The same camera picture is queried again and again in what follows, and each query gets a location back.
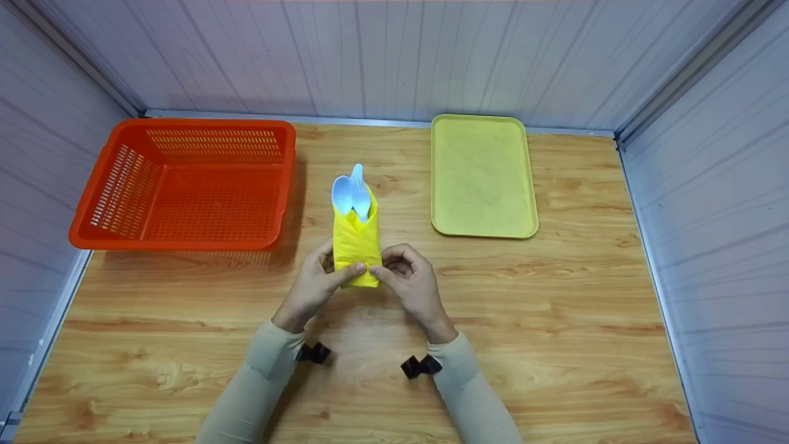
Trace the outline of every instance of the black strap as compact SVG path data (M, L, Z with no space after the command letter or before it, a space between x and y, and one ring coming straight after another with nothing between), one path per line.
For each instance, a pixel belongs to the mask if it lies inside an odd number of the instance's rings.
M414 379L420 374L436 374L441 371L441 364L436 358L426 355L421 361L416 356L411 356L400 364L402 372L408 379Z
M313 361L314 363L320 365L326 362L326 359L328 359L330 354L331 350L329 347L321 344L320 342L315 344L315 347L302 344L301 350L299 350L298 354L296 354L296 361Z

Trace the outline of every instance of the left hand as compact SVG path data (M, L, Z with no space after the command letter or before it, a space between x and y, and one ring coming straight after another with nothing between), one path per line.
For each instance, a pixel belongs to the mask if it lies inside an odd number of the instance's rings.
M335 270L332 253L329 238L305 256L288 296L271 318L274 325L287 332L301 333L307 321L318 314L340 285L365 272L365 264L361 262Z

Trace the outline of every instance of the orange plastic basket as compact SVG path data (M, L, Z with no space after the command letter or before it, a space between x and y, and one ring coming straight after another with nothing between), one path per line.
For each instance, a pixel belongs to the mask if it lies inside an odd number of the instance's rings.
M295 141L280 121L122 122L93 167L69 241L93 250L265 250L282 229Z

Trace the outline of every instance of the yellow tray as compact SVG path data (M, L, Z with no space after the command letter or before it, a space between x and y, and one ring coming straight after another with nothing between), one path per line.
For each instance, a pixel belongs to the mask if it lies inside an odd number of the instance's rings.
M526 131L517 119L433 119L432 223L445 235L525 239L537 232Z

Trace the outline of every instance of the hand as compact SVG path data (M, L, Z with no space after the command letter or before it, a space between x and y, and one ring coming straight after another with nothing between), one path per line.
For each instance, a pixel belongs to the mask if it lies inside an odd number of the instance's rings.
M304 258L294 284L271 322L285 331L301 333L307 321L318 314L340 285L364 272L365 264L360 262L335 270L331 238L327 239Z
M373 265L370 273L400 299L431 344L452 342L458 331L441 304L433 265L407 243L381 252L383 267Z

